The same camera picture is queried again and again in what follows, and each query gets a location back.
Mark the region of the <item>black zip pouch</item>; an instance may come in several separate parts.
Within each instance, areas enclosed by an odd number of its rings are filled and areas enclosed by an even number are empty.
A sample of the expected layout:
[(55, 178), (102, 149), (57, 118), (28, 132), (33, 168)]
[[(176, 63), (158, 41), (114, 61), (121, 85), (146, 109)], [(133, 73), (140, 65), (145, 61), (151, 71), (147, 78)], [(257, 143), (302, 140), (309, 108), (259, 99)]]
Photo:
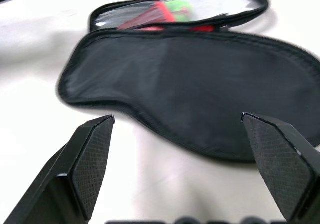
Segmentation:
[(243, 112), (290, 123), (320, 146), (320, 60), (290, 43), (233, 31), (263, 14), (269, 0), (185, 0), (206, 18), (117, 29), (126, 20), (121, 8), (146, 1), (162, 0), (113, 2), (91, 13), (89, 33), (58, 82), (66, 103), (120, 111), (211, 158), (254, 160)]

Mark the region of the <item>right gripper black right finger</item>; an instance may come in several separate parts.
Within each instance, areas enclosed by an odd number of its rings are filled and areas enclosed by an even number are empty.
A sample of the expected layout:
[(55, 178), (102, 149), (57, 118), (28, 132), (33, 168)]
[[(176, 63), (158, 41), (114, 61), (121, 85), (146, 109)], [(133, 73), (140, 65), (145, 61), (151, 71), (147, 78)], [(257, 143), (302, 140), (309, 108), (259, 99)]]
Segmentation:
[(287, 224), (320, 224), (320, 152), (289, 123), (247, 112), (241, 120)]

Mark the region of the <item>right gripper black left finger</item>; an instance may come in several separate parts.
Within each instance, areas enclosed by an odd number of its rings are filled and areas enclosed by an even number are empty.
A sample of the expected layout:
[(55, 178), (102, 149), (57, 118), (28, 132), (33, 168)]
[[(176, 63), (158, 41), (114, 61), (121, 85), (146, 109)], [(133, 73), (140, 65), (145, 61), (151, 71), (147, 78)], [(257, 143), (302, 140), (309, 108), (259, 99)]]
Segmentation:
[(3, 224), (88, 224), (106, 172), (115, 118), (79, 126), (43, 166)]

